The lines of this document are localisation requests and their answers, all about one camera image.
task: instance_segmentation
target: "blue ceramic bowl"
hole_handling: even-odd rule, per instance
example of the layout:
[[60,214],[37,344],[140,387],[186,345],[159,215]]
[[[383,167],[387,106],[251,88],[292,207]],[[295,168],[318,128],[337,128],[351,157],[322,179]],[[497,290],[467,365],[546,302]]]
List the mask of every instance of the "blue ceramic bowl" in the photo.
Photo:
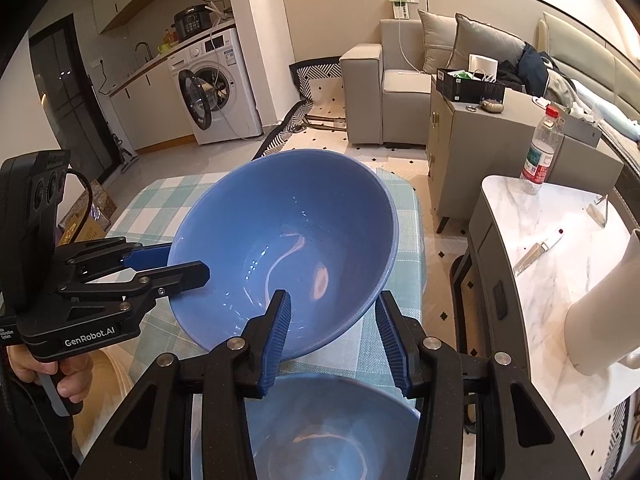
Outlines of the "blue ceramic bowl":
[[210,351],[240,335],[284,288],[292,313],[282,359],[293,359],[360,319],[397,250],[396,208],[366,166],[323,150],[264,156],[212,186],[182,221],[168,264],[201,260],[211,277],[171,298],[171,307]]
[[[260,480],[401,480],[414,452],[419,414],[352,379],[293,374],[262,400],[245,402]],[[193,480],[202,478],[200,433]]]

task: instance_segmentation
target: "finger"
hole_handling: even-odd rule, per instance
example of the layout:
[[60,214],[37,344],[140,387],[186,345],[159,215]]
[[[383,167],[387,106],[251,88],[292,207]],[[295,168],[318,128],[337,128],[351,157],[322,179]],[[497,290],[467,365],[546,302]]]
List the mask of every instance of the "finger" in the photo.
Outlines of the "finger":
[[68,357],[67,359],[62,359],[59,364],[63,374],[71,375],[75,372],[79,372],[80,370],[84,370],[85,368],[87,368],[90,361],[91,357],[89,356],[89,354],[80,354],[73,357]]
[[86,396],[89,395],[90,389],[91,389],[91,386],[86,387],[79,394],[75,394],[74,396],[69,397],[69,400],[74,404],[77,404],[78,402],[85,400]]
[[9,346],[7,348],[9,363],[15,375],[26,383],[36,378],[36,373],[53,375],[58,371],[57,363],[41,363],[34,359],[25,345]]
[[58,393],[62,397],[73,397],[84,389],[91,387],[93,379],[91,370],[85,369],[63,378],[58,383]]

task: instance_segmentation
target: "screw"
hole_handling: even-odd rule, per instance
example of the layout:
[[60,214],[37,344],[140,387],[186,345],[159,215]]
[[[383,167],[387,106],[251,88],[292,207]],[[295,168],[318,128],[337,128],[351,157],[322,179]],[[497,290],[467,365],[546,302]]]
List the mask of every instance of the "screw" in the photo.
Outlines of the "screw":
[[442,346],[442,341],[440,341],[437,337],[425,337],[422,344],[429,350],[437,350]]
[[244,339],[241,337],[232,337],[226,342],[226,347],[229,350],[242,350],[244,348]]
[[511,356],[507,352],[496,352],[494,356],[495,362],[499,365],[506,366],[511,364]]
[[174,356],[171,354],[160,354],[156,359],[156,363],[158,363],[158,366],[162,366],[162,367],[168,366],[173,362],[174,362]]

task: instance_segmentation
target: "washing machine door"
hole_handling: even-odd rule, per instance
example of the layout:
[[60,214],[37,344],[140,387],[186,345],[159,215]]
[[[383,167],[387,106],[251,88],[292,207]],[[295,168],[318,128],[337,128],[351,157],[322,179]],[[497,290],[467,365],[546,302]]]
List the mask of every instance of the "washing machine door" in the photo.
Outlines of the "washing machine door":
[[217,103],[212,86],[191,70],[181,70],[178,83],[189,115],[199,129],[206,130],[211,126],[211,108]]

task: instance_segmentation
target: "bottle label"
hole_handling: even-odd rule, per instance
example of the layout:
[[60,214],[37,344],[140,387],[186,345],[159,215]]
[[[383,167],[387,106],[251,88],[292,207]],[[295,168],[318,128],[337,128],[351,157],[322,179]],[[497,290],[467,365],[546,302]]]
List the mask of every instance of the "bottle label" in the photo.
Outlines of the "bottle label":
[[529,153],[527,153],[527,159],[524,161],[522,176],[534,184],[542,184],[546,179],[546,172],[549,170],[553,158],[553,153],[543,152],[532,144]]

